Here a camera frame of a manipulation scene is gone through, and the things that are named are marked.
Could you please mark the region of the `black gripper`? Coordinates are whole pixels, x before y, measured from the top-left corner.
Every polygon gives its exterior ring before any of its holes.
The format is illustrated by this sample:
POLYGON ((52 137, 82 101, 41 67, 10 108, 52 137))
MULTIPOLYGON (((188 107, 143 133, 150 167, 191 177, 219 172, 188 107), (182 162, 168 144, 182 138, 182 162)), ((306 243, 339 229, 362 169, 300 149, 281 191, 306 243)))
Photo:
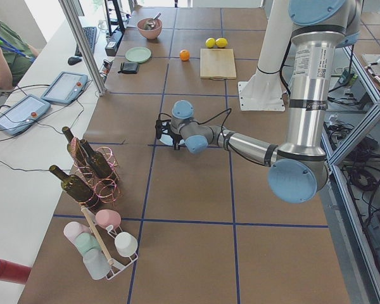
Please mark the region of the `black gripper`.
POLYGON ((171 120, 157 120, 155 123, 155 137, 161 139, 162 134, 168 134, 174 139, 174 150, 180 150, 180 144, 178 143, 179 134, 173 132, 171 128, 171 120))

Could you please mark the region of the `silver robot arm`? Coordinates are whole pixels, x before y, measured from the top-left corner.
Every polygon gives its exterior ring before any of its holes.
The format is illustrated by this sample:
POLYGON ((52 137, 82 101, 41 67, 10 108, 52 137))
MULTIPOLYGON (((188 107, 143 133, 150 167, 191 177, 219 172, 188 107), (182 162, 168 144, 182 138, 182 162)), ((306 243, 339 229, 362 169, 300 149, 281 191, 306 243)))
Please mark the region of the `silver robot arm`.
POLYGON ((334 52, 358 37, 362 1, 275 1, 255 74, 239 85, 242 110, 262 111, 264 139, 194 117, 177 101, 170 118, 155 123, 156 137, 190 153, 209 145, 268 167, 268 183, 283 201, 312 199, 328 178, 320 145, 334 52), (268 142, 270 136, 275 142, 268 142))

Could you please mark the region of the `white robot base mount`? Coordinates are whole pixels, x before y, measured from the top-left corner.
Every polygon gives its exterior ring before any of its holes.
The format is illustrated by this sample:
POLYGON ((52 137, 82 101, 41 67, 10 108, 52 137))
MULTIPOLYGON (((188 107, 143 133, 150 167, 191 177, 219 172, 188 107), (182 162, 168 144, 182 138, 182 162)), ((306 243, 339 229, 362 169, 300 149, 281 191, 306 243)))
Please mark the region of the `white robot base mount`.
POLYGON ((289 1, 274 1, 263 39, 256 72, 238 83, 242 111, 284 111, 280 71, 291 37, 289 1))

